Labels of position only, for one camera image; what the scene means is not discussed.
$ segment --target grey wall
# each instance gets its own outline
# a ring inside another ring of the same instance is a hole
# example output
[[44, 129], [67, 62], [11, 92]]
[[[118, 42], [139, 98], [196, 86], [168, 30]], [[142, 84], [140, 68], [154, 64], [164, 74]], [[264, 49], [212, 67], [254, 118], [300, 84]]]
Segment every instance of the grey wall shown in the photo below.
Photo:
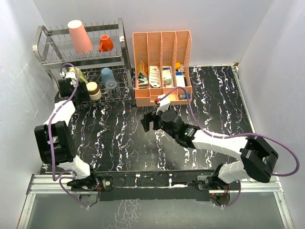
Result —
[[272, 0], [34, 0], [48, 26], [123, 18], [133, 65], [132, 33], [190, 30], [191, 65], [240, 62]]
[[54, 90], [32, 52], [44, 24], [32, 0], [2, 0], [0, 12], [0, 228], [11, 229], [42, 164], [33, 130], [53, 110]]
[[[299, 172], [281, 178], [285, 199], [297, 229], [304, 228], [305, 188], [305, 2], [276, 0], [253, 38], [239, 75], [255, 130], [289, 145], [301, 163]], [[295, 167], [278, 148], [278, 173]]]

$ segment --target white metal frame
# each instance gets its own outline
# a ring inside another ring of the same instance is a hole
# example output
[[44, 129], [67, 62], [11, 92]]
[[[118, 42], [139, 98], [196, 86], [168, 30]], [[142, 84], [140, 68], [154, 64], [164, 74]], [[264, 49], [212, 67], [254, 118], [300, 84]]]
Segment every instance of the white metal frame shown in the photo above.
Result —
[[[252, 120], [250, 118], [250, 114], [244, 100], [243, 92], [240, 86], [238, 72], [234, 66], [232, 66], [232, 71], [234, 73], [234, 77], [239, 88], [240, 95], [243, 100], [243, 104], [251, 125], [253, 132], [255, 132]], [[62, 184], [67, 188], [67, 190], [71, 190], [70, 187], [67, 187], [67, 182], [70, 181], [69, 179], [63, 179]], [[254, 181], [253, 179], [244, 179], [241, 182], [242, 191], [241, 192], [273, 192], [274, 197], [277, 202], [277, 206], [284, 224], [285, 229], [294, 229], [293, 222], [291, 220], [289, 210], [287, 208], [285, 199], [284, 199], [284, 191], [280, 180], [278, 177], [271, 177], [269, 183], [259, 183]], [[213, 193], [220, 193], [223, 192], [221, 190], [211, 190], [210, 192]], [[74, 192], [75, 194], [96, 194], [96, 192]], [[51, 175], [34, 175], [29, 188], [27, 197], [24, 203], [24, 207], [21, 213], [20, 221], [18, 224], [18, 229], [26, 229], [28, 222], [30, 220], [31, 211], [34, 205], [36, 194], [66, 194], [62, 188], [60, 187], [58, 182], [53, 182]]]

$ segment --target orange mug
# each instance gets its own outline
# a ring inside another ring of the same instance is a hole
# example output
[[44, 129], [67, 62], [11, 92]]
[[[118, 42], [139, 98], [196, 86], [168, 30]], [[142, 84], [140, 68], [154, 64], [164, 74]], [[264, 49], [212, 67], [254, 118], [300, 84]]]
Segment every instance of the orange mug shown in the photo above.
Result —
[[99, 51], [108, 52], [112, 49], [113, 49], [113, 43], [112, 43], [112, 40], [110, 39], [110, 37], [108, 35], [101, 36]]

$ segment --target storage organizer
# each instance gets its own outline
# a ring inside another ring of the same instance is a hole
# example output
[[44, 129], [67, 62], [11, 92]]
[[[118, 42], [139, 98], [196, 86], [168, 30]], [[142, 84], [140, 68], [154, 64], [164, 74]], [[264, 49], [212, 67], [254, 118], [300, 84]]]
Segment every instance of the storage organizer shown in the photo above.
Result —
[[[87, 25], [85, 23], [84, 27], [93, 44], [93, 50], [88, 54], [78, 54], [74, 50], [69, 30], [63, 26], [60, 29], [56, 27], [54, 30], [51, 27], [48, 30], [45, 26], [39, 26], [37, 29], [33, 51], [52, 79], [54, 88], [58, 91], [59, 86], [51, 70], [58, 70], [63, 63], [69, 62], [80, 68], [86, 77], [99, 84], [102, 94], [105, 95], [100, 77], [102, 68], [109, 67], [118, 80], [121, 92], [118, 94], [119, 96], [114, 98], [102, 96], [100, 100], [83, 102], [79, 107], [104, 105], [108, 102], [125, 100], [131, 100], [132, 105], [135, 105], [131, 65], [122, 18], [119, 18], [118, 23], [114, 22], [114, 24], [110, 24], [110, 22], [104, 24], [103, 22], [100, 25], [98, 23]], [[98, 51], [101, 35], [108, 35], [111, 38], [114, 45], [111, 51]]]
[[[160, 68], [162, 78], [163, 66], [172, 67], [172, 78], [176, 87], [175, 64], [183, 64], [187, 85], [184, 89], [192, 99], [192, 86], [189, 76], [190, 53], [192, 46], [191, 33], [189, 31], [167, 31], [167, 32], [137, 32], [132, 35], [134, 66], [137, 73], [137, 66], [140, 61], [149, 66], [156, 65]], [[137, 106], [155, 106], [154, 100], [162, 94], [171, 91], [172, 87], [154, 88], [149, 85], [147, 89], [140, 89], [136, 80], [135, 100]], [[184, 91], [178, 89], [169, 95], [172, 105], [187, 104], [187, 100], [179, 100], [179, 94]]]

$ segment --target pink tumbler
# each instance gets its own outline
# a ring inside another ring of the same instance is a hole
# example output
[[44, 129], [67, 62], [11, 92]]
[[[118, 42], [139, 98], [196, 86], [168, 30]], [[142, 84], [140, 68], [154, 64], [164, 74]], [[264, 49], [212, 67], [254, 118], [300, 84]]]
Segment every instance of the pink tumbler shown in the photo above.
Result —
[[75, 51], [78, 54], [87, 54], [93, 49], [90, 38], [80, 20], [72, 20], [68, 23], [69, 33]]

